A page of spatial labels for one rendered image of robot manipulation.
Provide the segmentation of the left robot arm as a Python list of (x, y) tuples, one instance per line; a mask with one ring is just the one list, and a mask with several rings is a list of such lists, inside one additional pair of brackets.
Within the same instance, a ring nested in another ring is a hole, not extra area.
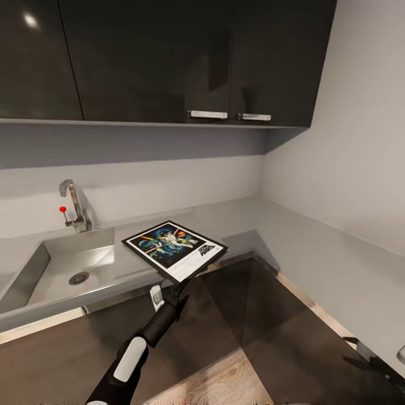
[(140, 380), (140, 367), (145, 363), (149, 349), (160, 341), (172, 323), (180, 318), (189, 294), (179, 300), (179, 295), (189, 282), (184, 279), (162, 299), (160, 285), (150, 290), (156, 313), (144, 328), (138, 328), (117, 351), (116, 359), (103, 375), (98, 386), (84, 405), (129, 405)]

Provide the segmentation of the poster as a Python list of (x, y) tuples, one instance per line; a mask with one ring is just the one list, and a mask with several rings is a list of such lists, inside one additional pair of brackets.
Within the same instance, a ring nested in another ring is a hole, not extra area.
[(121, 242), (175, 285), (191, 281), (229, 249), (171, 220)]

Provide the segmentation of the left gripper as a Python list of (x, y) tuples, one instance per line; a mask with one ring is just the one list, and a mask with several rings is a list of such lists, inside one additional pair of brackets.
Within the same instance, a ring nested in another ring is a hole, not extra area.
[(188, 282), (189, 278), (184, 279), (171, 290), (171, 295), (167, 293), (164, 296), (164, 304), (151, 318), (164, 334), (175, 320), (179, 320), (181, 311), (190, 297), (189, 294), (186, 294), (183, 299), (179, 300), (178, 298)]

